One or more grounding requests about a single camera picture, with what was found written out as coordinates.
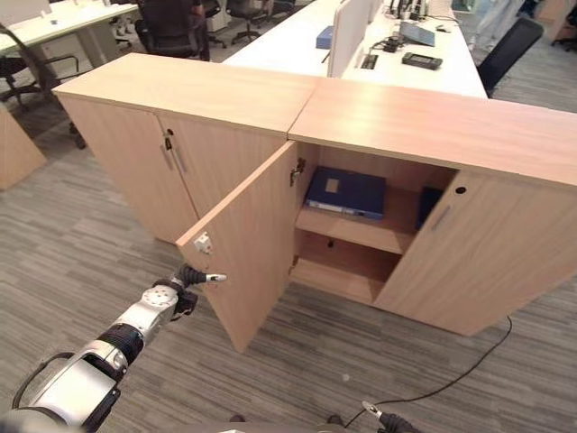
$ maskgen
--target desk partition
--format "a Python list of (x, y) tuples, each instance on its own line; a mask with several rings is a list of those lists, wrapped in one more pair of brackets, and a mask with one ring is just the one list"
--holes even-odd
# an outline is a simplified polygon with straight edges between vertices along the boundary
[(334, 14), (328, 77), (340, 78), (364, 38), (372, 2), (343, 0)]

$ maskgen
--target wooden cabinet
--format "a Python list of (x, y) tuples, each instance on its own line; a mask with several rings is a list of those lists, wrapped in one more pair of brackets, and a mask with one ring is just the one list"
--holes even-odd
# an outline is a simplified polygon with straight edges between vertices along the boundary
[(0, 191), (4, 191), (41, 167), (46, 158), (30, 137), (0, 104)]
[[(348, 165), (337, 158), (343, 152)], [(205, 293), (237, 350), (288, 281), (471, 335), (575, 273), (573, 190), (374, 155), (363, 166), (359, 158), (288, 141), (177, 241), (188, 263), (228, 275)], [(335, 159), (389, 176), (395, 186), (382, 221), (303, 206), (318, 161)], [(417, 231), (419, 194), (411, 190), (431, 185), (445, 192)], [(195, 245), (201, 236), (210, 251)]]
[(285, 143), (317, 81), (246, 71), (131, 54), (54, 93), (142, 225), (174, 243)]
[(570, 279), (577, 193), (459, 173), (374, 306), (472, 335)]
[[(55, 92), (142, 223), (228, 276), (203, 290), (239, 351), (289, 281), (471, 335), (577, 273), (577, 115), (142, 55)], [(385, 217), (304, 207), (316, 166), (386, 178)]]
[(173, 156), (199, 216), (212, 209), (286, 141), (277, 135), (191, 121), (178, 115), (161, 114), (159, 119), (164, 133), (169, 135)]
[(139, 221), (155, 237), (174, 242), (198, 220), (154, 114), (81, 99), (61, 102)]

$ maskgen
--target blue binder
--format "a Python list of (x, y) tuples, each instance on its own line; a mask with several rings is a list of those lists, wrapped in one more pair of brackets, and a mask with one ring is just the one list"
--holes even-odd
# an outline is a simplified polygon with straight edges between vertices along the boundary
[(384, 218), (387, 180), (353, 171), (318, 167), (308, 187), (307, 206), (371, 219)]

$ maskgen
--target cable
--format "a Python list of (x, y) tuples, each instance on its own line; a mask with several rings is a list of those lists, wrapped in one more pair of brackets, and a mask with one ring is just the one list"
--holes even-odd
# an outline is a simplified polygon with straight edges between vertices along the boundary
[(453, 18), (452, 16), (427, 15), (426, 18), (434, 18), (434, 19), (439, 20), (439, 21), (455, 21), (457, 24), (461, 24), (461, 22), (459, 20), (457, 20), (456, 18)]
[(26, 391), (26, 388), (28, 388), (28, 385), (30, 385), (30, 382), (32, 382), (34, 380), (34, 378), (42, 370), (44, 370), (48, 366), (48, 364), (50, 364), (55, 359), (59, 359), (59, 358), (70, 359), (73, 355), (74, 355), (73, 352), (60, 352), (59, 354), (55, 354), (55, 355), (51, 356), (46, 361), (42, 361), (40, 363), (40, 365), (38, 365), (38, 367), (36, 367), (36, 370), (34, 370), (32, 373), (30, 373), (30, 375), (26, 378), (26, 380), (24, 382), (22, 382), (22, 384), (18, 388), (18, 391), (16, 391), (16, 394), (14, 395), (14, 398), (12, 399), (12, 409), (18, 409), (20, 407), (20, 399), (22, 398), (24, 392)]
[[(458, 383), (463, 377), (468, 376), (470, 373), (472, 373), (473, 370), (475, 370), (475, 368), (477, 368), (479, 366), (479, 364), (481, 364), (485, 358), (487, 356), (489, 356), (491, 354), (491, 352), (493, 352), (493, 350), (495, 350), (497, 347), (499, 347), (500, 345), (503, 344), (503, 342), (507, 339), (507, 337), (509, 336), (509, 334), (511, 333), (511, 331), (513, 330), (513, 321), (511, 320), (511, 317), (507, 316), (507, 320), (508, 320), (508, 330), (505, 333), (505, 336), (503, 336), (495, 345), (493, 345), (493, 347), (491, 349), (489, 349), (487, 352), (485, 352), (485, 354), (479, 358), (479, 360), (472, 365), (472, 367), (467, 370), (465, 373), (461, 374), (459, 377), (457, 377), (456, 379), (453, 379), (452, 381), (450, 381), (449, 383), (447, 383), (445, 386), (442, 386), (441, 388), (439, 388), (438, 390), (434, 390), (431, 391), (427, 394), (418, 396), (418, 397), (414, 397), (412, 399), (398, 399), (398, 400), (385, 400), (385, 401), (379, 401), (378, 403), (375, 403), (375, 406), (379, 406), (381, 404), (391, 404), (391, 403), (410, 403), (411, 401), (419, 401), (419, 400), (423, 400), (426, 399), (428, 397), (432, 397), (436, 394), (438, 394), (439, 392), (443, 392), (444, 390), (446, 390), (447, 388), (452, 387), (453, 385), (455, 385), (456, 383)], [(344, 427), (348, 428), (351, 424), (354, 423), (354, 421), (359, 418), (363, 413), (365, 413), (366, 410), (363, 409), (360, 412), (358, 412), (354, 417), (351, 418), (351, 420), (349, 422), (347, 422)]]

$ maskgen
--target office chair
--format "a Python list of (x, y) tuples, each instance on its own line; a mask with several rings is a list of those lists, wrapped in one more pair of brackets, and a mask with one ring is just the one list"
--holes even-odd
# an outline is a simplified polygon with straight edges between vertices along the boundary
[(233, 18), (243, 18), (246, 22), (246, 31), (238, 32), (233, 37), (232, 45), (235, 45), (242, 38), (248, 38), (251, 41), (251, 38), (256, 39), (261, 36), (260, 33), (251, 30), (251, 24), (255, 18), (264, 16), (265, 13), (260, 8), (251, 7), (251, 0), (226, 0), (226, 13)]
[(488, 97), (492, 97), (497, 83), (542, 34), (543, 27), (540, 24), (527, 18), (519, 18), (503, 36), (494, 50), (477, 67)]
[[(218, 0), (203, 0), (202, 5), (205, 9), (206, 19), (212, 18), (222, 10), (220, 7), (220, 3), (218, 3)], [(220, 43), (223, 46), (223, 48), (226, 48), (226, 44), (224, 43), (224, 41), (221, 41), (220, 39), (216, 38), (216, 36), (214, 36), (213, 34), (210, 33), (208, 34), (208, 40), (214, 43)]]
[[(14, 43), (18, 45), (18, 49), (21, 55), (20, 58), (15, 59), (0, 59), (0, 63), (3, 64), (1, 67), (2, 75), (4, 76), (4, 72), (7, 72), (6, 76), (9, 78), (6, 78), (6, 81), (8, 82), (8, 86), (10, 86), (10, 90), (8, 90), (6, 94), (2, 95), (2, 101), (4, 102), (9, 97), (15, 96), (16, 99), (18, 99), (18, 104), (22, 108), (27, 109), (27, 107), (22, 103), (20, 95), (23, 93), (42, 93), (46, 99), (56, 104), (61, 109), (64, 109), (58, 99), (52, 95), (51, 91), (53, 88), (58, 86), (62, 80), (67, 78), (74, 78), (84, 73), (79, 72), (78, 59), (75, 56), (67, 55), (41, 60), (30, 48), (24, 45), (23, 42), (20, 41), (20, 39), (18, 39), (14, 33), (12, 33), (2, 24), (0, 24), (0, 34), (5, 34), (10, 39), (12, 39)], [(52, 70), (48, 67), (49, 64), (54, 63), (55, 61), (67, 59), (74, 59), (76, 62), (76, 72), (74, 74), (67, 75), (66, 77), (57, 77), (56, 74), (52, 72)], [(34, 77), (36, 77), (36, 80), (30, 85), (17, 88), (14, 86), (14, 77), (12, 77), (12, 74), (23, 70), (24, 68), (20, 69), (22, 65), (25, 65), (25, 67), (31, 71)], [(86, 143), (72, 122), (69, 123), (69, 130), (71, 134), (75, 135), (76, 146), (79, 149), (84, 149), (86, 147)]]
[[(78, 58), (72, 54), (52, 57), (50, 59), (40, 60), (36, 54), (32, 52), (28, 47), (26, 47), (18, 37), (8, 30), (7, 27), (0, 23), (0, 34), (5, 34), (10, 39), (14, 41), (18, 48), (20, 49), (21, 57), (0, 57), (0, 77), (6, 80), (10, 90), (4, 92), (0, 99), (2, 102), (6, 102), (11, 97), (16, 97), (18, 105), (26, 110), (27, 106), (22, 102), (22, 95), (25, 93), (44, 93), (45, 96), (51, 95), (50, 90), (56, 87), (63, 79), (72, 78), (80, 75)], [(56, 75), (48, 68), (47, 65), (61, 60), (74, 60), (76, 64), (76, 73), (57, 78)], [(29, 68), (36, 77), (36, 80), (24, 86), (17, 87), (14, 85), (15, 79), (14, 74), (21, 72)]]
[(144, 23), (136, 23), (136, 31), (150, 54), (167, 57), (196, 57), (209, 60), (206, 41), (199, 41), (191, 14), (186, 14), (180, 0), (141, 0), (138, 2)]
[[(272, 4), (272, 12), (267, 17), (267, 21), (274, 21), (274, 23), (281, 23), (283, 20), (289, 18), (295, 10), (295, 3), (297, 0), (274, 0)], [(274, 19), (277, 15), (284, 14), (280, 19)]]
[[(569, 25), (565, 26), (565, 28), (573, 27), (575, 30), (577, 30), (577, 6), (575, 6), (567, 15), (566, 23)], [(557, 43), (563, 45), (565, 47), (565, 51), (567, 52), (571, 50), (577, 51), (577, 35), (573, 36), (572, 38), (555, 39), (553, 42), (551, 42), (551, 45), (555, 46)]]

